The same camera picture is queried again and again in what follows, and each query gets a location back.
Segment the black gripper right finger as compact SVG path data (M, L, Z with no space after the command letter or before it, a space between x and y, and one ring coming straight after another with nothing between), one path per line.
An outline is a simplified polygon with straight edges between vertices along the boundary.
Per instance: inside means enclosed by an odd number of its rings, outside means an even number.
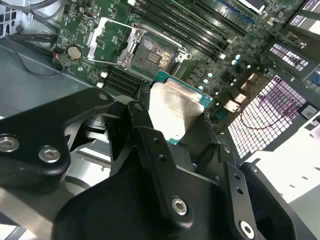
M170 171L175 239L256 239L257 224L245 176L204 115L182 139L195 164Z

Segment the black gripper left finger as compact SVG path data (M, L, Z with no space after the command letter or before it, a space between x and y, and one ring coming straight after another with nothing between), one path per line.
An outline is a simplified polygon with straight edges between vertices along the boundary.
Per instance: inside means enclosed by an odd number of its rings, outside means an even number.
M134 100L116 103L88 88L1 120L0 184L36 194L56 190L70 166L70 153L88 143L85 131L92 118L106 124L115 158L112 176L148 154L171 155L144 106Z

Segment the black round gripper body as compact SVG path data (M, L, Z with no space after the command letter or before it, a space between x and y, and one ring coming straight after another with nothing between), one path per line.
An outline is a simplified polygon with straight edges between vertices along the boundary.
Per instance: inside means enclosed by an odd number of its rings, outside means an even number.
M70 200L53 227L56 240L313 240L315 236L270 186L252 204L255 239L175 239L170 154L148 154Z

